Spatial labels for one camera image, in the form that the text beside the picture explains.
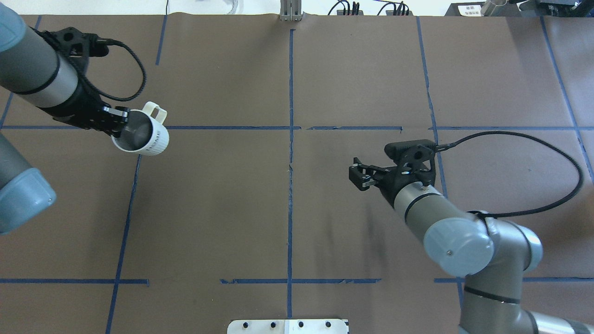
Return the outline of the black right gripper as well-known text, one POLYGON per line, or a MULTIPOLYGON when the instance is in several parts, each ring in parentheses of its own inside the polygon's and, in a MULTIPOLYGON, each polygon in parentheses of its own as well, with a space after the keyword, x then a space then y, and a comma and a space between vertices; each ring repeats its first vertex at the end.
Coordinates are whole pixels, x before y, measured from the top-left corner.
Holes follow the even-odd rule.
POLYGON ((385 145, 384 152, 395 166, 365 165, 359 158, 354 158, 353 165, 349 167, 349 180, 361 192, 376 186, 384 199, 392 205, 396 195, 409 184, 435 184, 436 146, 434 141, 427 139, 391 142, 385 145))

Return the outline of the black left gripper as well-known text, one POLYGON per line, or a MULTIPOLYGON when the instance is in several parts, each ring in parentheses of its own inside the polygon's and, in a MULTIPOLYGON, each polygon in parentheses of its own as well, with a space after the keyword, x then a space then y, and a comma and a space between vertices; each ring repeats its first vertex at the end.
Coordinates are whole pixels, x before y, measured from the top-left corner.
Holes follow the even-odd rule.
POLYGON ((113 108, 102 100, 107 97, 115 101, 130 101, 129 97, 120 98, 108 95, 98 89, 86 76, 91 57, 105 57, 111 45, 131 49, 123 42, 104 39, 97 34, 81 32, 74 27, 59 31, 43 31, 42 39, 74 70, 76 86, 65 102, 42 110, 54 120, 82 129, 94 129, 108 136, 119 137, 128 122, 129 108, 113 108))

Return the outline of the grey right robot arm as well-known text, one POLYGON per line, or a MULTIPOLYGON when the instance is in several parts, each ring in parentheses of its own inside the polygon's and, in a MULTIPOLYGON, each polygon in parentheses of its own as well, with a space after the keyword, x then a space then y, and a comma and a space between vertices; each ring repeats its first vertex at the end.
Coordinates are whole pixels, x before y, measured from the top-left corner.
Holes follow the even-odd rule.
POLYGON ((391 142, 384 152, 392 167, 354 158, 349 179, 361 192, 379 188, 429 258, 465 279, 459 333, 591 334, 593 325, 522 308, 524 274, 543 258, 536 233, 509 214, 462 211, 435 189, 435 155, 458 144, 391 142))

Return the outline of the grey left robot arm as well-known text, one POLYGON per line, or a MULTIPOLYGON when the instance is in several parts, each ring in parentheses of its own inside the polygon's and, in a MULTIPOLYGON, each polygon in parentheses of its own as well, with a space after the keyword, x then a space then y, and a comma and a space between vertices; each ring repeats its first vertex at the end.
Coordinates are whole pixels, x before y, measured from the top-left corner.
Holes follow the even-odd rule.
MULTIPOLYGON (((75 28, 39 32, 1 6, 1 86, 58 122, 120 136, 129 109, 112 107, 86 78, 89 57, 103 57, 115 42, 75 28)), ((57 197, 42 173, 1 138, 1 233, 49 208, 57 197)))

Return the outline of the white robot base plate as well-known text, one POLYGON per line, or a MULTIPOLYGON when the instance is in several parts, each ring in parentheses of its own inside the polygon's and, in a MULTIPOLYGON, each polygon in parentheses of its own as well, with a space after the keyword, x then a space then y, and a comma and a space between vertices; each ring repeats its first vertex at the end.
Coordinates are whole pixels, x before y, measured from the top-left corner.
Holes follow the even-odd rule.
POLYGON ((349 334, 349 323, 342 319, 265 319, 236 320, 227 334, 349 334))

